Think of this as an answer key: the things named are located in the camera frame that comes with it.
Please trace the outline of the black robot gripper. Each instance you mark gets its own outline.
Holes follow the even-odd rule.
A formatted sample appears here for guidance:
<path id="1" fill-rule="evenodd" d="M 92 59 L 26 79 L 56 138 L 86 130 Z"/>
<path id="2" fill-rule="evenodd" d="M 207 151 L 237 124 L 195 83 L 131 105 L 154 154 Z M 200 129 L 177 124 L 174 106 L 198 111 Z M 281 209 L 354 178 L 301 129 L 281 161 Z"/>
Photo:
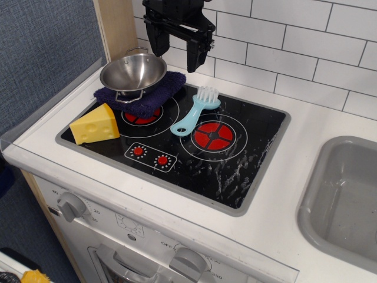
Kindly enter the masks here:
<path id="1" fill-rule="evenodd" d="M 170 36 L 187 43 L 187 71 L 205 63 L 213 45 L 215 25 L 203 14 L 203 1 L 143 1 L 144 23 L 152 52 L 160 57 L 170 48 Z"/>

